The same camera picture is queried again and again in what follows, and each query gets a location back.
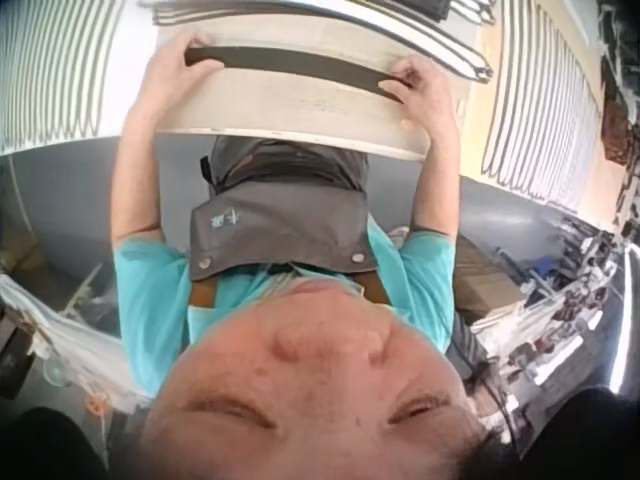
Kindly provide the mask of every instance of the light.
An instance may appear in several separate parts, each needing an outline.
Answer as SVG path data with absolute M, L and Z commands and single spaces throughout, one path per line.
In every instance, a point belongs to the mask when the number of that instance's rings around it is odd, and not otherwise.
M 609 388 L 613 393 L 620 393 L 624 372 L 627 369 L 627 357 L 629 355 L 629 343 L 631 340 L 631 305 L 633 302 L 633 284 L 631 280 L 631 259 L 629 251 L 633 251 L 640 259 L 640 249 L 633 244 L 629 244 L 624 253 L 624 299 L 622 300 L 622 327 L 620 329 L 620 339 L 618 340 L 618 352 L 613 363 L 613 371 Z
M 505 406 L 507 407 L 507 412 L 513 413 L 513 411 L 520 406 L 520 403 L 518 402 L 516 396 L 511 393 L 507 397 L 507 404 Z
M 598 310 L 596 313 L 593 314 L 593 317 L 591 317 L 591 320 L 589 320 L 587 322 L 587 325 L 589 325 L 589 330 L 593 331 L 596 328 L 598 328 L 598 325 L 600 324 L 600 320 L 602 320 L 602 310 Z
M 538 374 L 536 378 L 533 379 L 536 385 L 542 385 L 547 381 L 547 378 L 551 376 L 551 374 L 562 365 L 578 348 L 580 345 L 584 343 L 582 337 L 574 338 L 569 345 L 567 345 L 558 355 L 556 355 L 553 360 L 549 363 L 542 365 L 538 368 Z

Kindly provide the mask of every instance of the gray apron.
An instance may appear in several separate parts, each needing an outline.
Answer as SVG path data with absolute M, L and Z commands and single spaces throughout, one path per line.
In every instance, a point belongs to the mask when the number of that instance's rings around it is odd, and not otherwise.
M 264 264 L 375 272 L 366 154 L 222 137 L 211 159 L 215 194 L 191 217 L 193 282 Z

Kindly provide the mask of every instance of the apron strap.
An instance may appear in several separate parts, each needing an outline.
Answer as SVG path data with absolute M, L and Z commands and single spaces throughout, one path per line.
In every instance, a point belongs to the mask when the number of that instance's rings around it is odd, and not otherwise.
M 391 305 L 389 295 L 387 295 L 387 291 L 384 285 L 382 285 L 377 271 L 356 273 L 353 275 L 353 281 L 364 289 L 364 298 L 371 303 Z M 215 275 L 198 282 L 193 282 L 191 295 L 189 296 L 189 305 L 199 308 L 214 308 L 217 290 L 218 277 Z

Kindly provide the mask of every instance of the eye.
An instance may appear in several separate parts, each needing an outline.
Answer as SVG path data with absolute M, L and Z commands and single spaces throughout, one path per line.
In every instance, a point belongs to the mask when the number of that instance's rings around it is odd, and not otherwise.
M 233 398 L 214 397 L 202 399 L 193 402 L 190 405 L 189 410 L 213 412 L 229 417 L 235 417 L 268 430 L 276 428 L 276 424 L 259 410 Z
M 397 425 L 411 418 L 451 405 L 448 396 L 424 395 L 402 405 L 389 419 L 389 424 Z

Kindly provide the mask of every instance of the snap button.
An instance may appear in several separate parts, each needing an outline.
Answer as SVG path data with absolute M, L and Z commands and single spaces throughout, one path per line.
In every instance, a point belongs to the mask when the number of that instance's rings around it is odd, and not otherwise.
M 198 266 L 200 267 L 200 269 L 204 270 L 205 268 L 209 268 L 209 266 L 211 265 L 211 259 L 209 257 L 207 258 L 203 258 L 202 260 L 200 260 L 200 262 L 198 263 Z

